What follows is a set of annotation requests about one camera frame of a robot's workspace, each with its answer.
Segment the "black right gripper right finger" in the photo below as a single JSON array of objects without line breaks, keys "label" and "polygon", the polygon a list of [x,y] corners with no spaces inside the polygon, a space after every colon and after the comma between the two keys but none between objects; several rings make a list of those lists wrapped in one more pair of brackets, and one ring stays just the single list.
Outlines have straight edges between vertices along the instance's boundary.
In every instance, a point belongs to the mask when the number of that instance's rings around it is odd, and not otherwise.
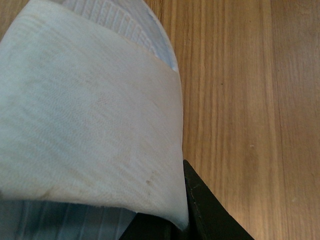
[{"label": "black right gripper right finger", "polygon": [[189,211],[188,240],[252,240],[227,212],[191,164],[183,161]]}]

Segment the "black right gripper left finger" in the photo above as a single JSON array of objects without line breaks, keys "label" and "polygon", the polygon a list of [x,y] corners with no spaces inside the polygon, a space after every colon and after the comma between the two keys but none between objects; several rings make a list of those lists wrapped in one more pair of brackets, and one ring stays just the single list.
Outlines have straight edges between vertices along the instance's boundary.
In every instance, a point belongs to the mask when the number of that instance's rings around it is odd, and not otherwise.
[{"label": "black right gripper left finger", "polygon": [[120,240],[181,240],[183,232],[170,221],[149,214],[137,213]]}]

